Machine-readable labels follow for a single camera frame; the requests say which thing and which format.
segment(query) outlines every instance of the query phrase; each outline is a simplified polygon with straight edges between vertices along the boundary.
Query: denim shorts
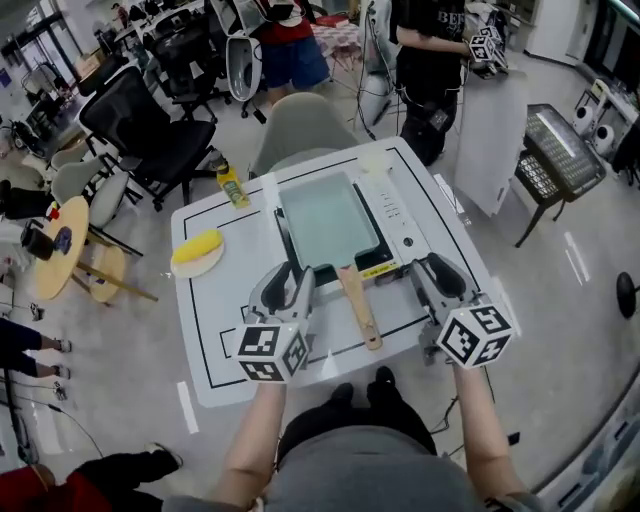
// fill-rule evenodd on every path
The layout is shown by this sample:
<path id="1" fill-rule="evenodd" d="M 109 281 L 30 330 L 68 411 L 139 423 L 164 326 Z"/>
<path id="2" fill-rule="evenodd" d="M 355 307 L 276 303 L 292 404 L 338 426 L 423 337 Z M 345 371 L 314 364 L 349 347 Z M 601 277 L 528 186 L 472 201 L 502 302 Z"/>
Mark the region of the denim shorts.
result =
<path id="1" fill-rule="evenodd" d="M 294 88 L 304 91 L 329 78 L 329 66 L 313 36 L 291 43 L 263 44 L 262 72 L 269 89 L 292 82 Z"/>

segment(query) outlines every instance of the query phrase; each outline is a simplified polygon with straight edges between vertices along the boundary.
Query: round wooden table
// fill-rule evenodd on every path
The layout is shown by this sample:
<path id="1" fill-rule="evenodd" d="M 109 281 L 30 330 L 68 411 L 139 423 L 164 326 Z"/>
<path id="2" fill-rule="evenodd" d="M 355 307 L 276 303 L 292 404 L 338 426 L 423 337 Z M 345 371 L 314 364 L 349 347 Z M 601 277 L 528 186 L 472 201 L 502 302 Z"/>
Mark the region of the round wooden table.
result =
<path id="1" fill-rule="evenodd" d="M 74 197 L 67 201 L 60 208 L 59 218 L 52 219 L 44 232 L 53 240 L 63 227 L 71 230 L 71 247 L 67 254 L 53 251 L 51 258 L 47 261 L 36 259 L 35 283 L 36 293 L 40 299 L 55 298 L 69 279 L 72 279 L 95 300 L 102 303 L 107 303 L 118 288 L 145 299 L 158 300 L 157 297 L 122 281 L 126 270 L 125 254 L 120 247 L 110 244 L 89 231 L 89 205 L 83 197 Z M 94 260 L 94 267 L 80 261 L 85 240 L 101 246 Z M 76 268 L 97 279 L 91 284 L 85 283 L 74 274 Z"/>

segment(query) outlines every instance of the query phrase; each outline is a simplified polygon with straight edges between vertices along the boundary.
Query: person's arm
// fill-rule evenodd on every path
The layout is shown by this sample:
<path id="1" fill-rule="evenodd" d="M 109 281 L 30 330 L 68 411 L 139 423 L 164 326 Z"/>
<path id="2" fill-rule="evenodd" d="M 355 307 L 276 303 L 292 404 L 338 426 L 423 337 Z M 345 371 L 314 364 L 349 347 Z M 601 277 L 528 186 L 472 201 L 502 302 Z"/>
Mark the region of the person's arm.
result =
<path id="1" fill-rule="evenodd" d="M 418 50 L 429 50 L 431 52 L 457 53 L 463 57 L 469 57 L 469 46 L 465 42 L 457 43 L 447 41 L 439 37 L 429 37 L 422 35 L 417 30 L 398 27 L 396 29 L 398 43 L 402 46 L 410 46 Z"/>
<path id="2" fill-rule="evenodd" d="M 271 480 L 286 386 L 260 384 L 227 452 L 222 476 L 210 499 L 248 510 Z"/>
<path id="3" fill-rule="evenodd" d="M 467 473 L 476 492 L 483 500 L 527 492 L 511 462 L 509 441 L 482 371 L 454 365 L 453 372 L 460 400 Z"/>

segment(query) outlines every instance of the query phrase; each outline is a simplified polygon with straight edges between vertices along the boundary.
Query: tiled floor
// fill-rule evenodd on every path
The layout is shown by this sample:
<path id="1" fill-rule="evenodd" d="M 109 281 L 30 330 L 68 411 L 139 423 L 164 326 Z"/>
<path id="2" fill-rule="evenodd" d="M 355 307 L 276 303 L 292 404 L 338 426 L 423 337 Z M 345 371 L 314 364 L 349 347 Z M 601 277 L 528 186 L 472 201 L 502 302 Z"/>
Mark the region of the tiled floor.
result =
<path id="1" fill-rule="evenodd" d="M 570 116 L 585 83 L 561 66 L 516 58 L 529 73 L 531 102 L 548 102 Z M 332 98 L 345 119 L 355 102 L 345 89 L 329 84 Z M 215 145 L 241 173 L 257 152 L 264 128 L 253 118 L 241 120 L 237 106 L 217 106 L 220 124 Z M 395 135 L 396 116 L 388 115 L 374 132 Z M 454 162 L 457 135 L 450 133 L 447 153 L 432 174 L 448 177 Z M 194 198 L 216 190 L 215 183 L 198 181 Z M 528 223 L 530 212 L 510 192 L 501 212 L 485 217 L 460 197 L 468 230 L 490 272 L 509 296 L 521 338 L 489 373 L 496 404 L 507 432 L 521 432 L 513 449 L 518 472 L 529 485 L 541 482 L 595 428 L 623 389 L 638 361 L 640 324 L 618 313 L 614 283 L 627 270 L 640 280 L 640 192 L 608 177 L 576 203 L 557 223 L 540 222 L 521 249 L 513 244 Z M 214 481 L 246 404 L 217 409 L 198 406 L 189 374 L 173 278 L 169 272 L 170 216 L 182 205 L 172 194 L 161 213 L 149 200 L 123 206 L 108 231 L 145 253 L 134 260 L 129 279 L 160 297 L 157 304 L 120 294 L 112 308 L 86 300 L 84 292 L 68 286 L 46 304 L 45 319 L 30 324 L 16 310 L 14 319 L 52 336 L 75 343 L 70 356 L 47 354 L 43 360 L 63 359 L 73 369 L 69 400 L 62 404 L 94 436 L 106 453 L 142 449 L 157 440 L 185 459 L 185 467 L 162 482 L 148 486 L 159 496 L 204 492 Z M 28 279 L 21 280 L 19 304 L 28 303 Z M 450 369 L 425 368 L 411 351 L 389 362 L 399 387 L 427 425 L 435 427 L 455 396 Z M 349 375 L 364 384 L 373 369 Z M 186 382 L 195 422 L 187 421 L 179 388 Z M 317 404 L 328 385 L 290 393 L 287 418 Z M 50 401 L 48 390 L 20 389 L 23 396 Z M 40 406 L 24 411 L 36 438 L 42 462 L 60 478 L 79 463 L 96 456 L 84 434 L 66 417 Z M 440 451 L 461 444 L 460 419 L 451 415 L 451 429 L 436 436 Z"/>

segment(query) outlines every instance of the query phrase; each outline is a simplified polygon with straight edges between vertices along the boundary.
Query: red clothing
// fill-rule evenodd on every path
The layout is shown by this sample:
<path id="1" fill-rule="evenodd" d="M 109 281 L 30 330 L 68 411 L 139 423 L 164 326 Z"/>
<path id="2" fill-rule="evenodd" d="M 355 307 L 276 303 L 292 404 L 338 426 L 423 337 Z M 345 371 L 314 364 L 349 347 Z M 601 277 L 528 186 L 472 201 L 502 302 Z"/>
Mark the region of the red clothing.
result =
<path id="1" fill-rule="evenodd" d="M 266 0 L 261 0 L 265 7 L 268 7 Z M 298 0 L 294 0 L 296 4 L 300 5 Z M 256 33 L 255 38 L 262 44 L 285 44 L 298 41 L 299 39 L 305 39 L 313 35 L 313 29 L 311 23 L 306 17 L 302 17 L 302 21 L 295 27 L 285 27 L 280 23 L 267 23 L 260 27 Z"/>
<path id="2" fill-rule="evenodd" d="M 0 475 L 3 512 L 111 512 L 111 505 L 80 473 L 48 489 L 31 467 Z"/>

